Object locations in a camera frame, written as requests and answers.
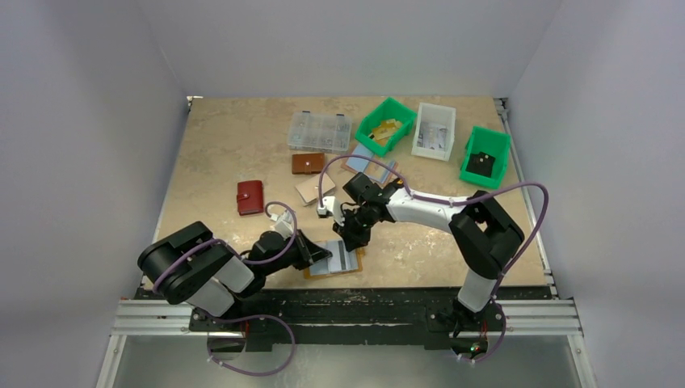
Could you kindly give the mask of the mustard yellow card holder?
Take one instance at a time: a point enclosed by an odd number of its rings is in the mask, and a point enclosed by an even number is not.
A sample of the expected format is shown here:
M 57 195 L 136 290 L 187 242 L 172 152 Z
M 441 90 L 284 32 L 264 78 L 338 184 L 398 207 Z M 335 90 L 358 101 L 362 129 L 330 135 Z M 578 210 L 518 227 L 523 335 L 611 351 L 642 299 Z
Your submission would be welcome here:
M 354 251 L 347 251 L 342 240 L 328 240 L 316 242 L 319 247 L 323 247 L 332 253 L 332 256 L 325 260 L 319 260 L 304 270 L 305 279 L 319 279 L 337 275 L 344 275 L 363 270 L 362 258 L 364 248 L 357 248 Z

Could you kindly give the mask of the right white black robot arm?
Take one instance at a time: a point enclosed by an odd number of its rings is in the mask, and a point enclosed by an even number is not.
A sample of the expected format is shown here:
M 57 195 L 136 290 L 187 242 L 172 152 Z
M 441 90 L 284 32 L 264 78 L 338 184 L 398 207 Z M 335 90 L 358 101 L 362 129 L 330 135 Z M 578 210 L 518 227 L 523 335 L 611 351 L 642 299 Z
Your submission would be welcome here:
M 412 191 L 400 178 L 381 187 L 363 173 L 343 190 L 353 201 L 351 208 L 323 196 L 317 215 L 334 219 L 333 230 L 348 251 L 366 247 L 379 222 L 413 223 L 451 234 L 468 267 L 457 305 L 474 314 L 490 302 L 505 267 L 524 243 L 521 228 L 485 191 L 470 197 L 438 196 Z

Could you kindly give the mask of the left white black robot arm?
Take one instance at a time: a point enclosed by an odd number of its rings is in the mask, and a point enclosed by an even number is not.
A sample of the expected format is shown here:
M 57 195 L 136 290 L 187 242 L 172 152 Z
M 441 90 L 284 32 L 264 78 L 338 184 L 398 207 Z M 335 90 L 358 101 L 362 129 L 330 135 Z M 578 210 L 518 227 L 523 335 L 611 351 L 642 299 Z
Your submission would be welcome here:
M 185 302 L 212 317 L 237 319 L 249 314 L 242 303 L 268 276 L 286 268 L 305 270 L 332 255 L 301 230 L 266 231 L 240 255 L 196 221 L 146 247 L 137 266 L 169 304 Z

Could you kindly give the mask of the beige card holder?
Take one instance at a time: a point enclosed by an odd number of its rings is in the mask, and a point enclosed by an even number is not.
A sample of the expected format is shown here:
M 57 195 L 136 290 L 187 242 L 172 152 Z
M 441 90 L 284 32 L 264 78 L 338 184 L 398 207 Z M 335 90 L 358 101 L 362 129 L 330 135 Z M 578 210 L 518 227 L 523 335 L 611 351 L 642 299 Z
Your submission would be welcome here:
M 296 192 L 304 206 L 318 201 L 319 192 L 323 196 L 336 188 L 335 182 L 326 174 L 316 174 L 295 185 Z

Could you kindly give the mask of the stack of loose cards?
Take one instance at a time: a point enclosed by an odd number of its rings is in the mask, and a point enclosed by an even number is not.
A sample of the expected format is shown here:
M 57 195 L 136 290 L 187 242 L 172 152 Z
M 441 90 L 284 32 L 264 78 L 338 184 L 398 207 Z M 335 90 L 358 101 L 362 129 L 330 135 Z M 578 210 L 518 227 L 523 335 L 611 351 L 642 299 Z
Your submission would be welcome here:
M 393 159 L 381 158 L 378 155 L 375 155 L 363 144 L 358 144 L 352 150 L 351 157 L 346 158 L 342 162 L 341 168 L 354 174 L 359 172 L 364 173 L 371 181 L 378 183 L 381 187 L 385 186 L 388 182 L 395 178 L 395 175 L 391 171 L 379 166 L 374 162 L 356 157 L 359 155 L 372 158 L 373 160 L 385 164 L 391 169 L 397 168 L 397 161 Z

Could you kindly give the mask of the brown leather card holder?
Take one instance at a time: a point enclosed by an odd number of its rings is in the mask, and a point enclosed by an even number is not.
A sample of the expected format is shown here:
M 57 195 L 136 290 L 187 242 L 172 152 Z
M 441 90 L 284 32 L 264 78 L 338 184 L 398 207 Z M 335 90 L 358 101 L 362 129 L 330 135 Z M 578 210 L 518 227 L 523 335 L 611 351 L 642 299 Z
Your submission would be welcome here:
M 324 153 L 294 154 L 291 171 L 294 175 L 319 174 L 325 165 L 326 155 Z

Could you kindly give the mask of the cards in green bin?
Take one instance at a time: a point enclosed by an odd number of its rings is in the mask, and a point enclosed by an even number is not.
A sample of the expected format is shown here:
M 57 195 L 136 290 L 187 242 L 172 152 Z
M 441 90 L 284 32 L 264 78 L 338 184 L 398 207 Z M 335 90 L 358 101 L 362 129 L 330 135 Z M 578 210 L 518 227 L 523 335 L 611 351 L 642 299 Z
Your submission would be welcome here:
M 382 120 L 379 125 L 371 129 L 368 137 L 376 142 L 381 142 L 384 139 L 392 137 L 401 127 L 403 123 L 395 119 Z

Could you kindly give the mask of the cards in white bin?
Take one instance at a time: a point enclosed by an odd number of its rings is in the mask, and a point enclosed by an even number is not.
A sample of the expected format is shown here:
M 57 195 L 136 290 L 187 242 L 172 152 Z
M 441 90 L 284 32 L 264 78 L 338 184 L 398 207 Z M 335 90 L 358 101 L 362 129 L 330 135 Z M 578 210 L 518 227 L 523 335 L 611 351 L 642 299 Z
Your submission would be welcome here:
M 422 121 L 418 129 L 417 146 L 428 150 L 444 151 L 447 144 L 448 129 L 446 126 L 429 121 Z

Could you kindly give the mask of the green bin with cards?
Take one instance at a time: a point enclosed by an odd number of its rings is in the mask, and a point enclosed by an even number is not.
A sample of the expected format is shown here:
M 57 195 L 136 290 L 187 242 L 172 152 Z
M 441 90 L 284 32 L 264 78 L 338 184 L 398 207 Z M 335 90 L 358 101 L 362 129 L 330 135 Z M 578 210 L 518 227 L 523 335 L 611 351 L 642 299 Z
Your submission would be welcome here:
M 388 97 L 359 124 L 355 139 L 375 155 L 384 157 L 413 127 L 417 113 Z

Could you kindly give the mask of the black card holder in bin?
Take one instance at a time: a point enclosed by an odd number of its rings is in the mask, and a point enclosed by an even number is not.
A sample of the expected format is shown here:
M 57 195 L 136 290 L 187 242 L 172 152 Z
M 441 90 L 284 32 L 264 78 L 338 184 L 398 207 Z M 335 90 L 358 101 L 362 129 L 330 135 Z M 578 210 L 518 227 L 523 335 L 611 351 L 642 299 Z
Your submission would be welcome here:
M 465 171 L 490 178 L 493 174 L 495 161 L 495 157 L 485 152 L 472 153 L 469 155 Z

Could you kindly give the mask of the clear plastic organizer box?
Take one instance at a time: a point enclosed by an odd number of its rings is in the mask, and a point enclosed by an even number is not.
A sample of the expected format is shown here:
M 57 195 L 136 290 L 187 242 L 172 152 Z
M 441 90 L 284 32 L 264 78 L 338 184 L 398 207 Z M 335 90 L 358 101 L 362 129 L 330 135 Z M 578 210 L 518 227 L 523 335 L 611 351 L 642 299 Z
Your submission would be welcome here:
M 291 150 L 346 154 L 350 146 L 352 128 L 352 118 L 344 114 L 294 112 L 287 144 Z

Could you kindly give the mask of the white plastic bin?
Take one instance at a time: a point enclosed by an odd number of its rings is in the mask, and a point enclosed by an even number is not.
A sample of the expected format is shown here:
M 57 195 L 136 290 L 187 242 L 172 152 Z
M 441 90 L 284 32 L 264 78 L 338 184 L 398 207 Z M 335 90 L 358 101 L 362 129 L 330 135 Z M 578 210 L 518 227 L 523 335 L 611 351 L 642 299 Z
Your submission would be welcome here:
M 456 109 L 421 102 L 411 154 L 447 162 L 456 138 Z

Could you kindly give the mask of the green bin right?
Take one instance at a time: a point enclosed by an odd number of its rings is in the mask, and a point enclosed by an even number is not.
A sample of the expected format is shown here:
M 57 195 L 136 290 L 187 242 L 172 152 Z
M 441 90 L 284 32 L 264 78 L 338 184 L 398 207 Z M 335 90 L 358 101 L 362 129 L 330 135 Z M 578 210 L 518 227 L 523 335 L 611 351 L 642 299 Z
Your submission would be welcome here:
M 511 136 L 474 126 L 465 147 L 459 178 L 484 188 L 498 189 L 508 168 Z

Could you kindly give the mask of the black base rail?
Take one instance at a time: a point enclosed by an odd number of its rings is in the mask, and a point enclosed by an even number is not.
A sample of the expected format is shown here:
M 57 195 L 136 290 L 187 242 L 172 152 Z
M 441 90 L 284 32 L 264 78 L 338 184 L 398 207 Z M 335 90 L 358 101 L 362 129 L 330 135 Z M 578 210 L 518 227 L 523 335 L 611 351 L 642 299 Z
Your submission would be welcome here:
M 243 302 L 249 314 L 209 318 L 191 309 L 191 333 L 244 334 L 249 352 L 276 344 L 421 346 L 483 353 L 505 328 L 502 307 L 459 312 L 456 287 L 399 289 L 268 289 Z

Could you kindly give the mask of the aluminium frame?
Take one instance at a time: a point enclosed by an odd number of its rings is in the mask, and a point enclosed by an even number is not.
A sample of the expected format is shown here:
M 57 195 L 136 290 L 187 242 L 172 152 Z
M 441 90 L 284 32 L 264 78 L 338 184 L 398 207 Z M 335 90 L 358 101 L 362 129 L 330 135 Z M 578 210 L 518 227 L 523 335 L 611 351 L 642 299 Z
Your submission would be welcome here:
M 575 303 L 561 299 L 503 299 L 505 328 L 492 341 L 515 336 L 560 336 L 571 347 L 572 364 L 583 387 L 595 387 L 596 379 L 585 355 L 582 325 Z M 193 309 L 188 304 L 170 305 L 161 299 L 123 300 L 111 330 L 111 349 L 133 336 L 199 336 L 201 338 L 246 339 L 244 334 L 191 333 L 183 320 Z

